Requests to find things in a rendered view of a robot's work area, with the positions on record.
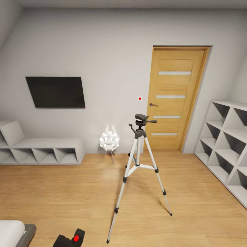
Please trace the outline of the digital camera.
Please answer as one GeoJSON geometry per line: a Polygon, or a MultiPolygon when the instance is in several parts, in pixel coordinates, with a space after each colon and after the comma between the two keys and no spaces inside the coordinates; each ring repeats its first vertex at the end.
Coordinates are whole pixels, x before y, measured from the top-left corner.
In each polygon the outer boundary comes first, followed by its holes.
{"type": "Polygon", "coordinates": [[[74,238],[71,240],[64,235],[59,235],[53,247],[81,247],[85,236],[85,231],[78,228],[74,238]]]}

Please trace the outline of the camera tripod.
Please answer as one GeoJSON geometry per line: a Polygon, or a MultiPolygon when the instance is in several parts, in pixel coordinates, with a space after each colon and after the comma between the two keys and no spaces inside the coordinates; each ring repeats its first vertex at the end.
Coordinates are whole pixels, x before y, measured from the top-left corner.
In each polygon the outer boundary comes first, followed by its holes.
{"type": "MultiPolygon", "coordinates": [[[[118,198],[118,201],[117,201],[117,206],[114,209],[115,215],[114,215],[114,218],[113,218],[113,223],[112,223],[111,228],[110,228],[108,239],[106,241],[107,244],[110,241],[110,235],[111,235],[111,232],[112,232],[112,229],[113,229],[113,224],[115,222],[116,214],[118,213],[118,210],[119,210],[119,203],[120,203],[120,200],[121,200],[121,196],[122,196],[122,193],[123,193],[123,189],[124,189],[126,180],[129,177],[129,175],[131,175],[131,173],[133,173],[137,168],[142,167],[142,168],[147,168],[147,169],[154,169],[154,171],[156,172],[156,174],[158,176],[158,179],[160,181],[161,188],[163,190],[163,195],[164,195],[164,197],[166,199],[166,195],[167,194],[166,194],[166,191],[163,189],[163,185],[162,185],[161,179],[160,179],[159,174],[158,174],[158,167],[156,166],[154,157],[152,155],[152,151],[151,151],[151,148],[150,148],[148,139],[147,139],[146,132],[143,129],[141,129],[141,127],[142,126],[145,126],[147,122],[157,123],[157,120],[147,121],[146,119],[148,119],[148,117],[149,116],[145,116],[145,115],[142,115],[142,114],[136,114],[135,115],[135,118],[136,119],[142,120],[142,121],[138,121],[138,120],[135,121],[136,125],[139,126],[139,128],[136,129],[136,131],[132,128],[132,124],[129,124],[129,126],[131,126],[131,129],[135,133],[135,138],[134,138],[134,141],[133,141],[131,152],[128,153],[128,155],[129,155],[128,164],[126,165],[126,171],[125,171],[125,174],[123,176],[123,185],[122,185],[121,192],[120,192],[120,195],[119,195],[119,198],[118,198]],[[141,145],[141,137],[142,137],[142,135],[144,136],[144,139],[146,141],[146,144],[147,144],[147,147],[148,147],[148,150],[149,150],[149,153],[150,153],[150,156],[151,156],[151,159],[152,159],[152,162],[153,162],[154,166],[139,164],[140,145],[141,145]],[[134,150],[136,148],[137,148],[137,153],[136,153],[137,154],[137,158],[134,157],[134,150]],[[134,165],[134,167],[132,167],[130,169],[130,164],[131,164],[131,161],[132,160],[134,161],[135,165],[134,165]]],[[[170,208],[169,208],[167,199],[166,199],[166,202],[167,202],[167,206],[168,206],[170,215],[173,216],[172,213],[171,213],[171,211],[170,211],[170,208]]]]}

